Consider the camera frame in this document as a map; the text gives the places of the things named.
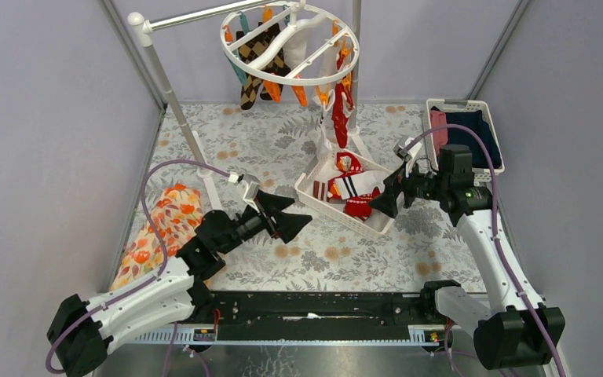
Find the white round clip hanger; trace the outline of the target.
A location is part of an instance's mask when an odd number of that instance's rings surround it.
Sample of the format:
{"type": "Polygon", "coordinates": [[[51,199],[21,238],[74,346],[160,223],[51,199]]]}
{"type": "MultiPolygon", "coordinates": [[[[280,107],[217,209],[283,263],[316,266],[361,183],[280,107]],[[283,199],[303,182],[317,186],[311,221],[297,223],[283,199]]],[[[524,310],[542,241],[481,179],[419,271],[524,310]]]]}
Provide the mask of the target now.
{"type": "Polygon", "coordinates": [[[221,47],[232,64],[265,81],[285,86],[324,86],[337,82],[351,73],[360,59],[361,48],[353,29],[329,11],[304,1],[276,1],[251,5],[229,13],[219,32],[221,47]],[[261,25],[245,31],[243,36],[227,37],[229,27],[255,10],[272,10],[273,15],[261,25]],[[262,53],[254,59],[241,57],[239,49],[257,37],[265,36],[275,25],[280,31],[262,53]],[[268,73],[265,67],[280,53],[292,53],[291,65],[285,75],[268,73]]]}

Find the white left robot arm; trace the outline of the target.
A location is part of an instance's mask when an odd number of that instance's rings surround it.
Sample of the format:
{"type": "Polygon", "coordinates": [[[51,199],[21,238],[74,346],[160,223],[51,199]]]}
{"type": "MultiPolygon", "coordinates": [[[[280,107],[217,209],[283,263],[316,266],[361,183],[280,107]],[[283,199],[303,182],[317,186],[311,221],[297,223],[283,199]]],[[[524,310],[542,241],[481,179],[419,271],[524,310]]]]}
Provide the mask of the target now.
{"type": "Polygon", "coordinates": [[[86,376],[120,346],[165,324],[207,320],[214,296],[205,285],[225,266],[227,254],[260,233],[291,242],[312,221],[286,209],[294,199],[259,191],[254,205],[231,218],[207,212],[195,235],[158,269],[114,291],[63,300],[46,333],[46,368],[53,374],[86,376]]]}

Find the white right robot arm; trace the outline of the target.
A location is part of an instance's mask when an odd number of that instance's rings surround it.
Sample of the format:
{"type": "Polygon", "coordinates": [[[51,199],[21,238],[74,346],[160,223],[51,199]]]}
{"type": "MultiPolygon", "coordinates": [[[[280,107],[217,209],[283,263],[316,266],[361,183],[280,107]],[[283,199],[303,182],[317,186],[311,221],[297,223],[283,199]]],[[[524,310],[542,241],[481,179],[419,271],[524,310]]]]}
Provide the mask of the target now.
{"type": "Polygon", "coordinates": [[[471,297],[450,280],[422,289],[418,311],[426,322],[444,318],[471,336],[477,358],[488,370],[549,364],[565,318],[549,307],[528,282],[503,236],[495,209],[495,191],[475,184],[472,154],[465,145],[444,145],[438,168],[421,172],[414,145],[396,146],[402,165],[384,181],[384,192],[370,207],[395,218],[398,200],[410,207],[416,199],[436,201],[464,239],[487,290],[488,304],[471,297]]]}

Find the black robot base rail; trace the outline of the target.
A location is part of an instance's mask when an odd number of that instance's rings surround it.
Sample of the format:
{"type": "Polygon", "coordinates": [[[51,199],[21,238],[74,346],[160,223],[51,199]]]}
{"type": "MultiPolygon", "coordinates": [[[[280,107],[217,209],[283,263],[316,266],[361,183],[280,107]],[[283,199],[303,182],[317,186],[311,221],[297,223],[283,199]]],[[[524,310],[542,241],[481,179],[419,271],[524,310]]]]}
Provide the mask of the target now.
{"type": "Polygon", "coordinates": [[[447,321],[416,293],[218,291],[188,318],[223,343],[323,343],[437,348],[447,321]]]}

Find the white sock with black stripes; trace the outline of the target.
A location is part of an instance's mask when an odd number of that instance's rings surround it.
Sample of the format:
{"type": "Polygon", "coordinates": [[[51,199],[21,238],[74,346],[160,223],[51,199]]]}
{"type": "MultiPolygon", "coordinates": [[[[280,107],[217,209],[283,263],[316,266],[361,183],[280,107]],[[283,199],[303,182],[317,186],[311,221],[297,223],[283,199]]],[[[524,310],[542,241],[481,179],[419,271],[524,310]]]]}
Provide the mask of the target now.
{"type": "Polygon", "coordinates": [[[328,101],[321,106],[320,119],[317,123],[319,137],[316,142],[316,158],[322,159],[325,155],[333,152],[333,146],[327,134],[327,122],[331,119],[331,111],[333,110],[334,101],[328,101]]]}

